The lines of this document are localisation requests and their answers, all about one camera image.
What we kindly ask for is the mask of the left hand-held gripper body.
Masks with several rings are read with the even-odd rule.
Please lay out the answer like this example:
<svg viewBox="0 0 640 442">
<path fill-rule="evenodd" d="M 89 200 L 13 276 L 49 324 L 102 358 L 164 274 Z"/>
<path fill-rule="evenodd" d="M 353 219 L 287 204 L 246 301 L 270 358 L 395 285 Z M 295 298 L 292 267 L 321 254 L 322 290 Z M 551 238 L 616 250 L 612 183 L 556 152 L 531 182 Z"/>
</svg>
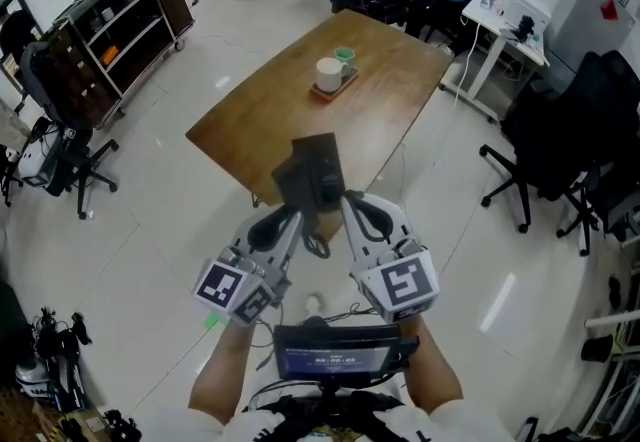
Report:
<svg viewBox="0 0 640 442">
<path fill-rule="evenodd" d="M 270 207 L 245 220 L 219 256 L 205 261 L 193 297 L 242 326 L 253 325 L 291 286 L 287 271 L 303 225 L 294 207 Z"/>
</svg>

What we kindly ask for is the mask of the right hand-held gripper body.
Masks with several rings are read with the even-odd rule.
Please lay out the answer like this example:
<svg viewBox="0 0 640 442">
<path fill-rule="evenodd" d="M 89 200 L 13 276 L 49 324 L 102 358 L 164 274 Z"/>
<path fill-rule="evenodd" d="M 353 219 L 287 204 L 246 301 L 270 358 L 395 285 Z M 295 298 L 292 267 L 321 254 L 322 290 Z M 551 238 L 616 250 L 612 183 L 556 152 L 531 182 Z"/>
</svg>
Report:
<svg viewBox="0 0 640 442">
<path fill-rule="evenodd" d="M 341 199 L 353 253 L 350 276 L 387 323 L 428 310 L 440 293 L 429 250 L 406 213 L 373 194 L 348 190 Z"/>
</svg>

